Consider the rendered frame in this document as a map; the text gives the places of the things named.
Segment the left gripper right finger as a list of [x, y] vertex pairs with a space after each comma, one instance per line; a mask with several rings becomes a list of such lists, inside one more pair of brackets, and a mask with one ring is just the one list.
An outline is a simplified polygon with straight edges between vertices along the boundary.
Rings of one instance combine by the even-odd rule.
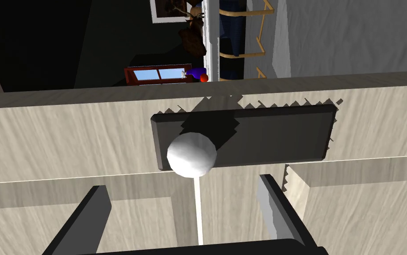
[[257, 201], [271, 239], [293, 239], [305, 247], [317, 247], [272, 175], [259, 175]]

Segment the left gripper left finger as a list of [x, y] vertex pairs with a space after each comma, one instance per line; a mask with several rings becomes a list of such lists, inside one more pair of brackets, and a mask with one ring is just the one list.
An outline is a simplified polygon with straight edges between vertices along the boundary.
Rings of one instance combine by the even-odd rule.
[[93, 186], [42, 255], [96, 253], [110, 211], [111, 201], [106, 186]]

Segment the dark grey knob plate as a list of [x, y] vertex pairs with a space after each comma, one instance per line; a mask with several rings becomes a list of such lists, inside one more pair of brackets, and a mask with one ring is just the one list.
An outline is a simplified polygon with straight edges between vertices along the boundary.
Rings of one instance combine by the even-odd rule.
[[151, 126], [158, 168], [169, 171], [171, 142], [187, 132], [208, 137], [215, 167], [321, 161], [329, 148], [333, 104], [157, 113]]

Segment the beige wooden door leaf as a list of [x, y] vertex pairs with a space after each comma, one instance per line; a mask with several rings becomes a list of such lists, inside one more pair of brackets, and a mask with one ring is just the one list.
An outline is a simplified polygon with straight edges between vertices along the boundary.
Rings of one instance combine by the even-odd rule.
[[[157, 166], [153, 114], [320, 103], [338, 108], [321, 162]], [[99, 252], [266, 240], [260, 174], [331, 255], [407, 255], [407, 72], [0, 93], [0, 255], [43, 253], [94, 185]]]

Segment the white ball door knob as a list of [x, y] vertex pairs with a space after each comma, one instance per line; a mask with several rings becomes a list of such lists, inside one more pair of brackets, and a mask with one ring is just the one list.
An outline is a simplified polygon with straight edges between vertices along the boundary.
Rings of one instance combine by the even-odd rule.
[[170, 168], [185, 178], [206, 175], [214, 166], [216, 158], [215, 145], [206, 136], [195, 132], [179, 135], [167, 150]]

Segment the blue vase with red ball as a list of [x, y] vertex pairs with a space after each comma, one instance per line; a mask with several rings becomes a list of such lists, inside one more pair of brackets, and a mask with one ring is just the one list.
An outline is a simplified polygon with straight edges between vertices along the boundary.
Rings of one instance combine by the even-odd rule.
[[192, 75], [195, 79], [199, 79], [201, 82], [207, 82], [209, 79], [206, 68], [191, 68], [187, 71], [182, 71], [181, 74], [182, 78]]

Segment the red framed window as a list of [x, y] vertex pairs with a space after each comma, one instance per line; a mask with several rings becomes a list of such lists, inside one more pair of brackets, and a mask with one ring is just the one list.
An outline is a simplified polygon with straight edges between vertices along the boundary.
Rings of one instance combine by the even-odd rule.
[[159, 65], [159, 66], [134, 66], [124, 68], [126, 84], [128, 86], [192, 83], [191, 75], [182, 75], [191, 65]]

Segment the wooden shelf rack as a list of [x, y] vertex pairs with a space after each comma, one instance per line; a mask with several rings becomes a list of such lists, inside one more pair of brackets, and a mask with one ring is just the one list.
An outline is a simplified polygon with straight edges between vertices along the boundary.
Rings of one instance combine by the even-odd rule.
[[261, 37], [265, 20], [275, 14], [272, 0], [219, 0], [219, 80], [260, 79], [265, 75], [247, 66], [266, 51]]

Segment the white framed dark picture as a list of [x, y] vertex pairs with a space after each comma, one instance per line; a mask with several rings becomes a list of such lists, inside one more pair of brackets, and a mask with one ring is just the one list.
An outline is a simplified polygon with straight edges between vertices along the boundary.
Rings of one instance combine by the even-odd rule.
[[191, 7], [186, 0], [150, 0], [152, 23], [185, 22]]

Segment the brown deer head mount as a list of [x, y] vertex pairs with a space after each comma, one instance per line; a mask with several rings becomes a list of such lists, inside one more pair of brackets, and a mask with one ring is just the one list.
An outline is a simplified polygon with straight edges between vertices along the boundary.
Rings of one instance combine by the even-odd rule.
[[205, 56], [207, 50], [203, 43], [204, 13], [200, 12], [193, 15], [192, 13], [182, 11], [177, 6], [174, 6], [174, 9], [180, 11], [189, 18], [189, 20], [187, 20], [189, 28], [179, 31], [179, 36], [182, 39], [184, 49], [195, 58]]

